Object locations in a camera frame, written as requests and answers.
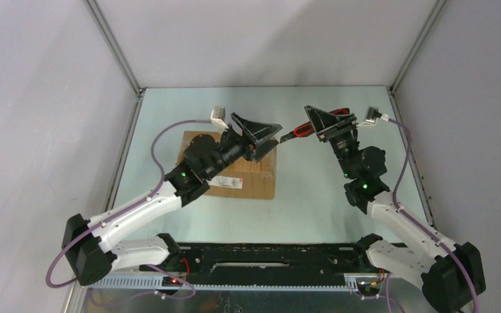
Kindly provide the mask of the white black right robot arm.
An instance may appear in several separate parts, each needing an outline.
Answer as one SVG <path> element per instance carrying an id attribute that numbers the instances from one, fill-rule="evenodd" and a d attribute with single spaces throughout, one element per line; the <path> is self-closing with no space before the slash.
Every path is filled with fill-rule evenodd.
<path id="1" fill-rule="evenodd" d="M 370 234 L 357 243 L 353 255 L 357 270 L 387 270 L 422 291 L 437 312 L 458 312 L 471 304 L 480 312 L 479 295 L 486 290 L 480 251 L 471 243 L 458 244 L 417 216 L 397 199 L 399 183 L 389 188 L 381 176 L 387 172 L 384 150 L 359 148 L 360 127 L 373 127 L 381 119 L 402 128 L 406 140 L 409 129 L 390 116 L 370 107 L 366 119 L 358 123 L 354 114 L 331 113 L 305 107 L 312 130 L 320 142 L 328 142 L 344 176 L 348 203 L 363 214 L 381 222 L 403 243 L 395 247 L 383 237 Z"/>

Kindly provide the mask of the red black utility knife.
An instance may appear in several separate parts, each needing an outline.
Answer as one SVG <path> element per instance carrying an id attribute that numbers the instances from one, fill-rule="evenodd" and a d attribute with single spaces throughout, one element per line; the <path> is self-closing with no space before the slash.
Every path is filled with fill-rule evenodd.
<path id="1" fill-rule="evenodd" d="M 330 111 L 330 113 L 333 113 L 336 115 L 349 114 L 350 109 L 349 108 L 339 108 L 339 109 Z M 287 142 L 288 140 L 292 140 L 294 138 L 306 138 L 313 133 L 314 133 L 314 130 L 312 128 L 311 122 L 309 121 L 309 122 L 306 122 L 302 125 L 299 125 L 298 127 L 295 127 L 295 129 L 293 129 L 293 130 L 289 131 L 287 134 L 281 136 L 279 143 L 282 144 L 282 143 Z"/>

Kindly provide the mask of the brown cardboard express box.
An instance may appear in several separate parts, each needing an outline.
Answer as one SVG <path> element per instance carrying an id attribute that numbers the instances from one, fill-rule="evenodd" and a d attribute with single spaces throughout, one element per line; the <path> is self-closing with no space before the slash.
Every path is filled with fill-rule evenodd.
<path id="1" fill-rule="evenodd" d="M 259 162 L 239 158 L 208 182 L 206 196 L 272 200 L 277 177 L 277 149 Z"/>

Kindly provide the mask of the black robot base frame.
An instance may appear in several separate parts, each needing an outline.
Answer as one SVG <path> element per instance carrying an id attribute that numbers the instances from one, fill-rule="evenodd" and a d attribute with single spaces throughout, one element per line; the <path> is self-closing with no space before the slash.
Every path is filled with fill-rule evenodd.
<path id="1" fill-rule="evenodd" d="M 199 291 L 349 291 L 373 295 L 389 274 L 422 287 L 431 261 L 371 234 L 356 243 L 181 243 L 163 264 L 107 275 L 98 288 L 188 299 Z"/>

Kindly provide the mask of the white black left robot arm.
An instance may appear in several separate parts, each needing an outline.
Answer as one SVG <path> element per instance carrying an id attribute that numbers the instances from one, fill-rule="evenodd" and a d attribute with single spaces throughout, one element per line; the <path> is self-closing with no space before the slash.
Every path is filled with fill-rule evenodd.
<path id="1" fill-rule="evenodd" d="M 222 127 L 220 139 L 209 134 L 195 136 L 181 162 L 168 173 L 161 171 L 157 186 L 147 194 L 91 218 L 77 214 L 67 220 L 62 250 L 56 258 L 67 259 L 74 281 L 90 286 L 115 270 L 137 265 L 158 265 L 168 272 L 177 269 L 179 246 L 171 235 L 160 233 L 135 241 L 126 238 L 203 196 L 213 178 L 237 160 L 259 162 L 278 145 L 275 135 L 282 130 L 281 125 L 249 121 L 236 113 L 231 118 L 239 132 L 221 118 L 209 118 L 209 123 Z"/>

